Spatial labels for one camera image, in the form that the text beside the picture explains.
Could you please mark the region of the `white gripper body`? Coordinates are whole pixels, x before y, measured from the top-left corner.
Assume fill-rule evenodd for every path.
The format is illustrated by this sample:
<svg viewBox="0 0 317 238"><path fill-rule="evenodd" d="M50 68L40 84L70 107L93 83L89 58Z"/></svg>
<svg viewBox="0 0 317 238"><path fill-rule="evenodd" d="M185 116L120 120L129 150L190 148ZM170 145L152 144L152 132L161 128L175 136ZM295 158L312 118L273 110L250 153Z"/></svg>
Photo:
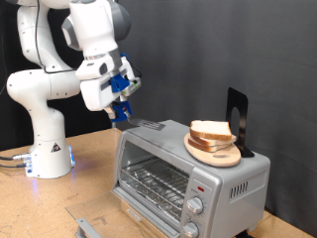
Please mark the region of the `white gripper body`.
<svg viewBox="0 0 317 238"><path fill-rule="evenodd" d="M79 67L80 91L90 111L100 111L121 94L136 91L136 77L126 57L118 63L109 58L85 60Z"/></svg>

